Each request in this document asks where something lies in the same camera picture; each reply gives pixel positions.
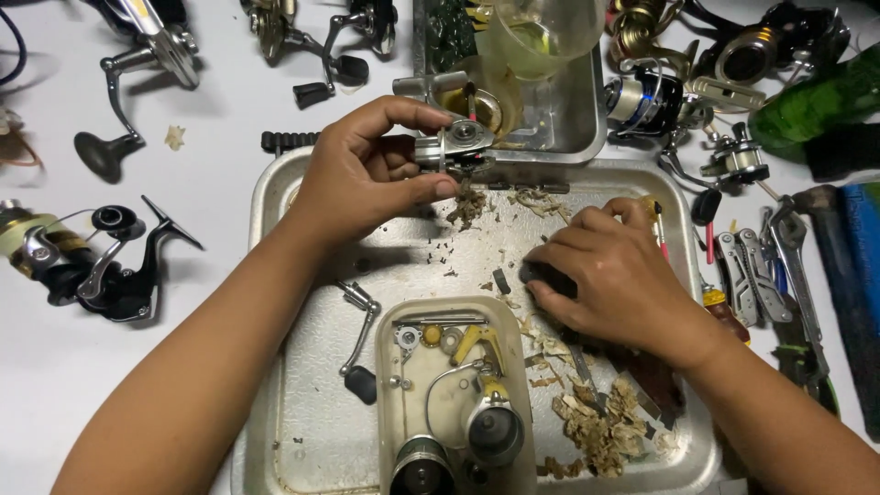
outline black cable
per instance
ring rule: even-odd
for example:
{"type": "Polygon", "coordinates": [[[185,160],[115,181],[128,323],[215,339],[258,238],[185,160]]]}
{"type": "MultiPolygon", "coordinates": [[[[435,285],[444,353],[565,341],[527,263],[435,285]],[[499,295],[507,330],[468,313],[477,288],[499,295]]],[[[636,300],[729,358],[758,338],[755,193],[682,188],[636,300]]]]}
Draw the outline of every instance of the black cable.
{"type": "Polygon", "coordinates": [[[15,23],[12,22],[12,19],[6,15],[3,8],[0,8],[0,18],[3,18],[3,20],[6,21],[6,25],[9,26],[9,30],[12,31],[12,35],[15,36],[15,41],[18,43],[18,63],[15,65],[15,69],[12,69],[12,72],[0,79],[0,86],[2,86],[11,83],[12,80],[21,75],[21,71],[25,69],[25,64],[27,63],[27,48],[25,48],[25,39],[21,37],[21,32],[15,26],[15,23]]]}

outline left hand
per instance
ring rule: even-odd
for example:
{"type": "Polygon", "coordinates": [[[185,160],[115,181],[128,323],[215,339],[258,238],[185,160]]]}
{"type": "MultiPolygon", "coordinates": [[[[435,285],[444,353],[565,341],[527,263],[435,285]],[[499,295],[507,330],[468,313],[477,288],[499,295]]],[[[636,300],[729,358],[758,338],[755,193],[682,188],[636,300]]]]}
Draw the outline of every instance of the left hand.
{"type": "Polygon", "coordinates": [[[332,249],[413,205],[454,197],[458,184],[450,176],[419,174],[414,137],[383,137],[394,124],[432,133],[451,122],[445,112],[400,96],[383,96],[342,117],[321,132],[285,218],[296,223],[297,235],[332,249]]]}

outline hand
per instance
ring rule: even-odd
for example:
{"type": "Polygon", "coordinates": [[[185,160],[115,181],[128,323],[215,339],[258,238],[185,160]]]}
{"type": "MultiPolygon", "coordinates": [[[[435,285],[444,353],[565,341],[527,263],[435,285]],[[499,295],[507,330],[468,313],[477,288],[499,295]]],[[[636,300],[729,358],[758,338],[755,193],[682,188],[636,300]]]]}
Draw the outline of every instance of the hand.
{"type": "Polygon", "coordinates": [[[577,300],[540,281],[528,284],[538,304],[573,330],[644,349],[679,368],[708,355],[715,319],[675,277],[641,202],[615,198],[601,210],[581,210],[525,259],[549,263],[577,283],[577,300]]]}
{"type": "Polygon", "coordinates": [[[323,248],[365,237],[415,204],[454,197],[446,174],[419,174],[412,136],[382,137],[394,124],[426,133],[451,124],[441,110],[383,96],[322,132],[286,218],[323,248]]]}

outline right hand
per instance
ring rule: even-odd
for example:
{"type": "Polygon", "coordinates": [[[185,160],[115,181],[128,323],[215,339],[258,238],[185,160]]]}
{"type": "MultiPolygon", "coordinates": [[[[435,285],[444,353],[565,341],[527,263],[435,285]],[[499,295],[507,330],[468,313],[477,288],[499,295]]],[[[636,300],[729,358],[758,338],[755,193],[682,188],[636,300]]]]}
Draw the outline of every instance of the right hand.
{"type": "Polygon", "coordinates": [[[641,202],[615,198],[601,210],[587,207],[525,259],[549,263],[577,283],[576,300],[543,282],[528,284],[538,304],[571,329],[644,349],[678,368],[710,353],[717,322],[672,272],[641,202]]]}

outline white table surface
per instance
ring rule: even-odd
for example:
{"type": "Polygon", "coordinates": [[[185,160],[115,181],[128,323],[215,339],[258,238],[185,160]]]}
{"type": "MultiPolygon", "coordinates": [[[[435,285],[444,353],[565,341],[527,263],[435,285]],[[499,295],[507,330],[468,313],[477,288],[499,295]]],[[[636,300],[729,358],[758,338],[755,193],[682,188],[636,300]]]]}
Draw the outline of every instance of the white table surface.
{"type": "MultiPolygon", "coordinates": [[[[714,12],[750,23],[774,2],[706,1],[714,12]]],[[[43,1],[6,11],[25,37],[30,60],[24,74],[0,92],[2,103],[26,123],[27,138],[46,163],[46,173],[11,166],[0,167],[0,198],[20,199],[24,206],[58,216],[83,208],[117,203],[133,207],[150,225],[152,216],[139,200],[145,194],[169,213],[207,248],[199,252],[183,242],[165,246],[169,279],[165,282],[160,322],[132,330],[113,324],[79,306],[50,307],[46,290],[0,263],[0,493],[48,493],[58,469],[77,435],[107,395],[125,375],[174,327],[193,311],[226,277],[246,253],[253,185],[272,157],[259,146],[260,133],[317,131],[351,109],[390,93],[395,78],[412,75],[412,5],[398,1],[396,56],[381,63],[356,50],[370,63],[370,82],[353,95],[335,98],[305,111],[297,109],[290,88],[322,80],[319,58],[289,53],[269,68],[248,32],[238,0],[191,0],[189,14],[204,61],[202,84],[194,92],[176,85],[143,86],[145,73],[122,77],[126,115],[142,132],[148,146],[125,159],[123,179],[108,185],[94,176],[73,149],[73,136],[88,130],[99,137],[121,136],[122,127],[107,103],[104,75],[98,61],[126,49],[100,15],[78,1],[43,1]],[[163,144],[168,125],[186,128],[185,145],[178,152],[163,144]]],[[[862,4],[839,2],[843,19],[854,30],[875,13],[862,4]]],[[[300,0],[297,27],[322,40],[331,15],[344,13],[342,1],[300,0]]],[[[662,42],[683,49],[694,35],[680,22],[662,42]]],[[[353,44],[347,30],[337,47],[353,44]]],[[[603,48],[608,39],[602,40],[603,48]]],[[[707,48],[708,41],[701,42],[707,48]]],[[[0,72],[14,64],[15,47],[0,26],[0,72]]],[[[852,49],[845,58],[852,56],[852,49]]],[[[607,65],[605,77],[609,77],[607,65]]],[[[772,93],[781,83],[765,81],[772,93]]],[[[722,132],[735,122],[716,119],[722,132]]],[[[696,173],[708,161],[700,148],[704,136],[694,139],[680,155],[696,173]]],[[[654,151],[607,145],[600,158],[653,160],[654,151]]],[[[767,157],[772,176],[767,181],[779,193],[795,193],[813,185],[805,166],[767,157]]],[[[758,208],[774,205],[760,188],[748,188],[738,197],[725,197],[716,218],[716,232],[727,230],[732,219],[740,228],[759,228],[758,208]]],[[[86,217],[68,222],[86,233],[86,217]]],[[[819,323],[824,330],[825,354],[840,401],[843,422],[867,440],[852,377],[833,312],[828,285],[815,241],[803,249],[819,323]]],[[[107,239],[97,240],[101,247],[107,239]]],[[[120,255],[125,266],[139,266],[143,243],[120,255]]],[[[715,267],[701,266],[706,279],[717,280],[715,267]]],[[[776,337],[770,329],[752,328],[752,349],[775,365],[771,351],[776,337]]],[[[880,445],[872,444],[874,449],[880,445]]],[[[229,493],[228,465],[212,491],[229,493]]]]}

